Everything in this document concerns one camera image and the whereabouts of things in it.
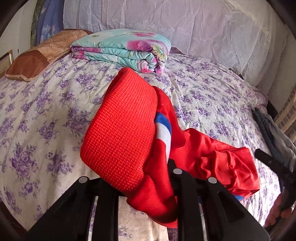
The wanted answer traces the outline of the person's right hand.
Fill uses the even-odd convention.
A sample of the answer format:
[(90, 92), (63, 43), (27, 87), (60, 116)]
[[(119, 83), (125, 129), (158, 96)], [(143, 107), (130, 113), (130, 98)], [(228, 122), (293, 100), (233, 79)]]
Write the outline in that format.
[(268, 226), (271, 226), (271, 225), (275, 225), (276, 223), (276, 219), (278, 217), (281, 217), (281, 218), (289, 218), (292, 214), (292, 211), (293, 211), (293, 208), (290, 207), (288, 209), (285, 209), (283, 211), (280, 211), (280, 205), (282, 203), (282, 196), (283, 194), (281, 193), (275, 200), (266, 220), (265, 220), (265, 224), (264, 224), (264, 227), (268, 227)]

